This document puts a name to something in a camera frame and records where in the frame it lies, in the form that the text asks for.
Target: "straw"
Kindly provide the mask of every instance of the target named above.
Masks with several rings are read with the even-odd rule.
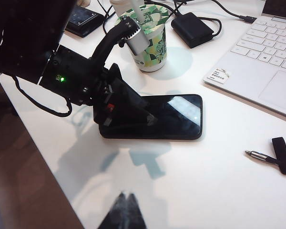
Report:
[[[141,11],[138,1],[136,0],[130,0],[132,6],[133,6],[133,10],[135,12],[135,14],[138,16],[138,20],[140,23],[144,23],[145,21],[145,17],[143,15],[143,12]]]

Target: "black cable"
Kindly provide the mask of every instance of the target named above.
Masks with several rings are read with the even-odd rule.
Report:
[[[104,6],[100,3],[100,1],[99,1],[99,0],[97,0],[97,2],[99,3],[99,5],[100,5],[100,7],[103,9],[103,11],[106,13],[105,8],[104,8]]]
[[[175,0],[175,1],[177,1],[177,2],[189,2],[189,1],[194,1],[194,0]],[[229,10],[227,10],[227,9],[226,9],[219,1],[217,1],[217,0],[211,0],[211,1],[213,1],[213,2],[215,2],[217,5],[219,5],[226,13],[228,13],[228,14],[234,16],[234,17],[237,17],[237,18],[239,18],[239,19],[242,19],[242,20],[244,20],[245,22],[253,23],[253,22],[256,20],[255,17],[237,15],[237,14],[235,14],[235,13],[230,12]]]
[[[221,24],[221,21],[220,21],[219,19],[217,19],[217,18],[206,18],[206,17],[198,17],[198,18],[199,18],[200,20],[207,20],[207,21],[216,21],[216,22],[218,22],[218,24],[219,24],[219,29],[218,29],[217,33],[212,34],[212,36],[215,37],[215,36],[217,36],[217,35],[220,33],[221,28],[222,28],[222,24]]]
[[[178,13],[178,14],[181,14],[181,12],[178,10],[179,8],[178,8],[178,6],[177,6],[177,1],[176,0],[174,0],[174,5],[175,5],[175,11]]]
[[[160,3],[160,2],[155,2],[155,1],[152,1],[152,0],[146,0],[147,3],[150,3],[150,4],[154,4],[154,5],[159,5],[159,6],[163,6],[165,8],[167,8],[170,12],[173,12],[176,16],[180,16],[181,14],[176,12],[176,10],[174,10],[172,7],[166,5],[166,4],[163,4],[163,3]]]
[[[174,11],[171,12],[171,13],[168,15],[168,18],[167,18],[167,19],[169,19],[175,12],[177,12],[177,10],[178,10],[183,4],[184,4],[184,3],[181,2],[181,3],[177,6],[177,8],[174,9]]]
[[[28,99],[30,100],[35,106],[37,106],[38,108],[40,108],[41,110],[44,110],[52,115],[55,115],[55,116],[58,116],[58,117],[67,117],[71,114],[72,112],[72,105],[71,105],[71,101],[70,99],[68,98],[65,98],[64,99],[66,100],[67,102],[67,107],[69,109],[69,111],[67,113],[60,113],[60,112],[57,112],[57,111],[54,111],[54,110],[51,110],[47,107],[45,107],[44,105],[41,105],[40,103],[38,103],[37,101],[35,101],[32,97],[30,97],[28,94],[25,93],[24,90],[22,90],[20,88],[20,85],[19,85],[19,81],[17,79],[17,77],[15,75],[11,76],[13,78],[13,80],[15,81],[15,84],[16,84],[16,88]]]
[[[109,7],[109,9],[106,11],[106,14],[104,16],[104,21],[103,21],[102,27],[103,27],[103,30],[104,30],[105,34],[107,34],[107,31],[105,29],[105,24],[108,21],[108,19],[111,18],[115,14],[115,12],[113,12],[110,16],[108,16],[111,9],[112,9],[112,6]]]

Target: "silver pen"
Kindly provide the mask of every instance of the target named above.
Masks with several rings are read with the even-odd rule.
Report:
[[[273,158],[273,157],[270,157],[268,155],[265,155],[265,154],[261,154],[257,151],[250,151],[250,150],[245,150],[245,152],[251,156],[251,157],[254,157],[254,158],[257,158],[259,160],[262,160],[262,161],[266,161],[266,162],[269,162],[271,164],[276,164],[276,165],[279,165],[280,164],[280,161]]]

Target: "laptop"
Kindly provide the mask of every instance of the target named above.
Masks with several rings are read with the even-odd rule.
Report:
[[[204,81],[286,115],[286,0],[266,0]]]

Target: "white table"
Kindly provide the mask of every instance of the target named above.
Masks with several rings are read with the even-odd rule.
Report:
[[[109,3],[101,1],[106,8]],[[264,1],[221,0],[230,11],[258,17]],[[96,1],[89,7],[102,12]],[[245,149],[275,155],[271,139],[286,141],[286,118],[203,83],[215,62],[250,26],[207,0],[181,12],[219,18],[221,34],[189,49],[167,22],[166,65],[139,71],[124,48],[106,62],[121,69],[141,95],[199,94],[204,101],[203,135],[195,141],[110,140],[98,132],[91,107],[73,105],[67,118],[29,102],[5,75],[0,82],[74,211],[87,229],[104,219],[121,191],[133,192],[150,229],[286,229],[286,176],[276,166],[247,157]],[[116,16],[107,23],[109,29]],[[217,25],[207,22],[214,31]],[[99,27],[86,38],[65,33],[61,44],[89,57],[104,36]],[[39,102],[66,111],[59,96],[31,83],[21,86]]]

